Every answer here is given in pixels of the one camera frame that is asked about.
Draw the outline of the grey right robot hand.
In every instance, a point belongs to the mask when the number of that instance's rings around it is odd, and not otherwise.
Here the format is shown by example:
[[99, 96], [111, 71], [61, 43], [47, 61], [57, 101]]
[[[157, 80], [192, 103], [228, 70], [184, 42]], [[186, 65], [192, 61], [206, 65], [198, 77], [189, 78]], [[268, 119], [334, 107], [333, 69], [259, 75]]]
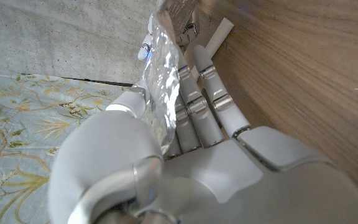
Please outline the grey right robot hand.
[[[137, 58], [139, 60], [144, 60], [148, 54], [151, 51], [152, 47], [152, 19], [153, 15], [149, 17], [149, 21], [147, 23], [147, 35], [145, 36], [142, 46], [139, 49], [139, 53], [137, 55]], [[189, 23], [184, 28], [184, 31], [182, 33], [179, 33], [176, 36], [176, 44], [181, 47], [182, 49], [186, 49], [187, 46], [190, 44], [190, 42], [197, 37], [199, 34], [198, 28], [196, 23], [193, 21], [193, 19], [189, 20]]]

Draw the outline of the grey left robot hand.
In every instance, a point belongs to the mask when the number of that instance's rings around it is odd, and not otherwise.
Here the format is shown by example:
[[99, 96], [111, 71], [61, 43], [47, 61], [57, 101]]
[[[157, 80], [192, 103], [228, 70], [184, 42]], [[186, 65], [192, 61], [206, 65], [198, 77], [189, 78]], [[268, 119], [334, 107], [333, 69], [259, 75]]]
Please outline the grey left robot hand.
[[53, 223], [358, 223], [358, 188], [322, 153], [269, 127], [250, 129], [206, 51], [193, 50], [180, 103], [204, 115], [203, 145], [165, 161], [141, 116], [141, 87], [63, 142], [48, 188]]

